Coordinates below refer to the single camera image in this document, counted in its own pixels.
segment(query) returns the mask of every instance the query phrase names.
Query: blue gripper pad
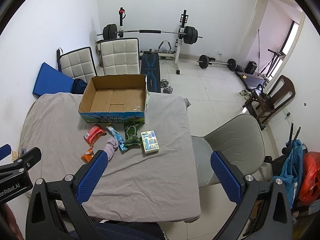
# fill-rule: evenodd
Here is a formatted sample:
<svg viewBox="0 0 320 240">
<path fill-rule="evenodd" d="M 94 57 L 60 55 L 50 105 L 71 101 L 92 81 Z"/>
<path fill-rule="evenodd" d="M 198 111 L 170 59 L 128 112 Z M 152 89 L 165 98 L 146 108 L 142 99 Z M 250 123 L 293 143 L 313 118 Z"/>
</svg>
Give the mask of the blue gripper pad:
<svg viewBox="0 0 320 240">
<path fill-rule="evenodd" d="M 9 144 L 3 145 L 0 148 L 0 160 L 4 159 L 5 157 L 7 157 L 10 154 L 11 154 L 11 147 Z"/>
<path fill-rule="evenodd" d="M 102 151 L 77 186 L 76 198 L 79 204 L 89 200 L 107 165 L 107 153 Z"/>
<path fill-rule="evenodd" d="M 210 162 L 229 200 L 239 204 L 242 200 L 240 183 L 216 152 L 211 154 Z"/>
</svg>

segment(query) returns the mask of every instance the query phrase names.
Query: textured blue pad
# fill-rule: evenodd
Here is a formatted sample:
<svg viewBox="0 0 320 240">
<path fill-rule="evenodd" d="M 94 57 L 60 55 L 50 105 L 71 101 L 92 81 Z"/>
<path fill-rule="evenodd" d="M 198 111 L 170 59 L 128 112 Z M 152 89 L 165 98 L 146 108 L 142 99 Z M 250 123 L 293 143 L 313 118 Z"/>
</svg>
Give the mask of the textured blue pad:
<svg viewBox="0 0 320 240">
<path fill-rule="evenodd" d="M 221 160 L 216 152 L 211 154 L 211 167 L 217 175 L 224 191 L 231 202 L 240 203 L 242 200 L 241 187 L 236 178 L 232 175 L 229 168 Z"/>
<path fill-rule="evenodd" d="M 78 184 L 76 198 L 79 204 L 89 200 L 107 165 L 108 156 L 103 151 Z"/>
<path fill-rule="evenodd" d="M 42 96 L 58 92 L 71 93 L 73 82 L 72 78 L 62 74 L 44 62 L 36 79 L 33 94 Z"/>
<path fill-rule="evenodd" d="M 10 154 L 11 154 L 11 147 L 9 144 L 3 145 L 0 148 L 0 160 L 4 159 L 5 157 L 7 157 Z"/>
</svg>

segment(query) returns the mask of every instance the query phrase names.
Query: person's hand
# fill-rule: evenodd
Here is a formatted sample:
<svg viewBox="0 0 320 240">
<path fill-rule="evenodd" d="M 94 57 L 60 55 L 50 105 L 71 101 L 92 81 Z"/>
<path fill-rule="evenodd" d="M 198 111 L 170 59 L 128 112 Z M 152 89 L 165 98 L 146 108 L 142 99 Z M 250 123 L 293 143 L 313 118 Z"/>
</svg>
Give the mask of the person's hand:
<svg viewBox="0 0 320 240">
<path fill-rule="evenodd" d="M 16 238 L 18 238 L 18 240 L 24 240 L 10 207 L 7 204 L 4 204 L 2 208 L 4 209 L 6 214 L 5 220 L 9 228 L 11 229 L 12 233 L 16 236 Z"/>
</svg>

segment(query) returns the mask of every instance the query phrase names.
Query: green snack package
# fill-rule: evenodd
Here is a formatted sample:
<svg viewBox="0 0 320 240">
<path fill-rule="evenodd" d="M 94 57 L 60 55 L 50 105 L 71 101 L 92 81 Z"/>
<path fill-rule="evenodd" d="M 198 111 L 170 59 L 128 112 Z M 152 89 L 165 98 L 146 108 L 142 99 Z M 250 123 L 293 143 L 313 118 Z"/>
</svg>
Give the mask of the green snack package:
<svg viewBox="0 0 320 240">
<path fill-rule="evenodd" d="M 141 144 L 141 141 L 138 138 L 138 123 L 125 123 L 124 124 L 124 133 L 125 133 L 125 143 L 124 146 L 130 146 L 134 144 Z"/>
</svg>

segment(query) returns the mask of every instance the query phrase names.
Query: blue tube package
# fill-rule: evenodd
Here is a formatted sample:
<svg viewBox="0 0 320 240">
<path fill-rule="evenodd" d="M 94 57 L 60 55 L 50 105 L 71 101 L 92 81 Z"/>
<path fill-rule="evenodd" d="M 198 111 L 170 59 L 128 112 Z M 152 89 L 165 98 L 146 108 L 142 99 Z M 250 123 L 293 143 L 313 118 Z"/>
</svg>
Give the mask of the blue tube package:
<svg viewBox="0 0 320 240">
<path fill-rule="evenodd" d="M 113 128 L 112 125 L 108 125 L 107 129 L 111 132 L 112 136 L 118 140 L 119 142 L 119 147 L 122 151 L 127 151 L 129 150 L 126 146 L 124 146 L 124 140 L 122 139 L 120 133 L 117 132 L 116 129 Z"/>
</svg>

